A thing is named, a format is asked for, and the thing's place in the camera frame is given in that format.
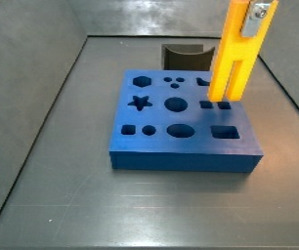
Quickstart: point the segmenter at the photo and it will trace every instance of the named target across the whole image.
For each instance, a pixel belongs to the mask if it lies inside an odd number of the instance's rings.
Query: blue shape sorter block
[[[128,70],[116,110],[113,168],[252,172],[261,157],[238,102],[210,103],[210,72]]]

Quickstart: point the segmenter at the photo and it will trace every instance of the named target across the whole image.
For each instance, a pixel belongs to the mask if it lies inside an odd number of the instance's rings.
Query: hexagonal hole
[[[133,79],[133,85],[141,88],[149,86],[152,84],[150,82],[152,82],[150,78],[145,76],[138,76]]]

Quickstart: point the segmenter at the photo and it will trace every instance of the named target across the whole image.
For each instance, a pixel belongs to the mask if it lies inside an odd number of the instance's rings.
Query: rectangular hole
[[[122,125],[121,133],[125,136],[133,136],[136,134],[136,126],[134,125]]]
[[[210,101],[200,101],[201,108],[213,108]]]
[[[230,109],[230,104],[229,104],[229,102],[217,102],[216,104],[217,104],[217,107],[218,107],[220,109],[225,109],[225,110]]]
[[[240,139],[234,126],[210,126],[210,133],[217,139]]]

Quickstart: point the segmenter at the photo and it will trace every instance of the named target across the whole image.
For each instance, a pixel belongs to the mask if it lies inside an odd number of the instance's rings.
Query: metal wall
[[[229,0],[69,0],[88,35],[218,37]]]
[[[299,1],[278,1],[261,56],[299,105]]]
[[[0,209],[85,40],[66,1],[0,0]]]

